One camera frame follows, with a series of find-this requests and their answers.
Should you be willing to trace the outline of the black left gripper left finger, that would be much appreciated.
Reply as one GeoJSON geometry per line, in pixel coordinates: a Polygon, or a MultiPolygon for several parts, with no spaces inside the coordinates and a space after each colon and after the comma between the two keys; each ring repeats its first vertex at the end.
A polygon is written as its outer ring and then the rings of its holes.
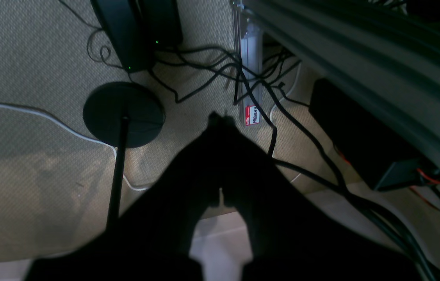
{"type": "Polygon", "coordinates": [[[189,251],[198,221],[219,201],[215,169],[206,162],[222,122],[212,113],[203,133],[113,225],[71,254],[36,260],[25,280],[202,281],[189,251]]]}

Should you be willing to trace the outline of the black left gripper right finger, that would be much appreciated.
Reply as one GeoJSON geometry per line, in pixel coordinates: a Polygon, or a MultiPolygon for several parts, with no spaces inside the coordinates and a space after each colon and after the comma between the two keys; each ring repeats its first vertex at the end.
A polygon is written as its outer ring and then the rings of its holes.
{"type": "Polygon", "coordinates": [[[306,199],[273,160],[220,118],[221,155],[231,164],[224,196],[246,222],[253,259],[243,281],[420,281],[405,254],[351,231],[306,199]]]}

